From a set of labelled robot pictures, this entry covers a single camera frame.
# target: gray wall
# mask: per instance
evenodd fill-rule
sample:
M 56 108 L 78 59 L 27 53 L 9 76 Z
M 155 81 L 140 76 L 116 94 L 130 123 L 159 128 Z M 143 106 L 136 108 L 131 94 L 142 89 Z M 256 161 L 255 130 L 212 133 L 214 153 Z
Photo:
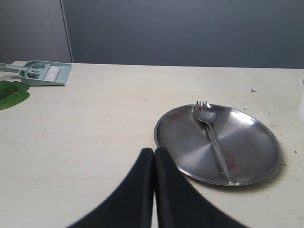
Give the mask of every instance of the gray wall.
M 60 0 L 0 0 L 0 62 L 71 62 Z
M 304 0 L 63 0 L 75 62 L 304 68 Z

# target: white cup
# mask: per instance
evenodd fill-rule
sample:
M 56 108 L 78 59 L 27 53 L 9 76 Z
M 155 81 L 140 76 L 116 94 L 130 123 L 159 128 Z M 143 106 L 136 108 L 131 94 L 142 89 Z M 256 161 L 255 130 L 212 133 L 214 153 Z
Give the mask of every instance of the white cup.
M 301 78 L 300 83 L 304 87 L 304 77 Z M 299 107 L 299 115 L 300 115 L 300 120 L 304 126 L 304 88 L 303 88 L 302 99 Z

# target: plate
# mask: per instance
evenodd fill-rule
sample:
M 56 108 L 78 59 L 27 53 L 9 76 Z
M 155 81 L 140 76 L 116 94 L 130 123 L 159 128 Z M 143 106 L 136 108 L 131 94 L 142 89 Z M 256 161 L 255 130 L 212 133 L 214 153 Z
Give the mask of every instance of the plate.
M 168 150 L 179 170 L 197 180 L 228 186 L 216 159 L 208 125 L 196 119 L 195 105 L 175 108 L 157 122 L 157 147 Z M 281 162 L 279 143 L 257 119 L 236 109 L 211 105 L 217 115 L 212 123 L 222 153 L 237 179 L 248 185 L 269 177 Z

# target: plant leaf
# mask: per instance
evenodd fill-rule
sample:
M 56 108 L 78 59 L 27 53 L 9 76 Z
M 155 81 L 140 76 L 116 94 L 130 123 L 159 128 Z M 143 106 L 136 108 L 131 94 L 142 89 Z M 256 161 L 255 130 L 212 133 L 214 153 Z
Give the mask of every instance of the plant leaf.
M 15 106 L 15 105 L 21 103 L 22 101 L 28 99 L 28 97 L 29 97 L 28 92 L 24 92 L 24 91 L 14 92 L 0 100 L 0 110 Z
M 18 91 L 26 92 L 29 90 L 29 86 L 22 82 L 13 81 L 13 84 L 17 87 Z
M 12 82 L 0 81 L 0 100 L 16 91 L 18 91 L 18 88 Z

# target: table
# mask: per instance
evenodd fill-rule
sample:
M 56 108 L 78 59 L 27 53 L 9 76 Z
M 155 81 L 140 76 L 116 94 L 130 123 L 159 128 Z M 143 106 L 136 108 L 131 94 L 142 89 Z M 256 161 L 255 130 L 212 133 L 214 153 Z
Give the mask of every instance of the table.
M 120 184 L 141 148 L 155 149 L 158 119 L 198 99 L 263 122 L 284 164 L 252 186 L 189 182 L 252 228 L 304 227 L 301 76 L 299 69 L 73 64 L 65 87 L 31 87 L 29 99 L 0 111 L 0 227 L 66 227 L 83 217 Z M 0 80 L 16 79 L 0 72 Z

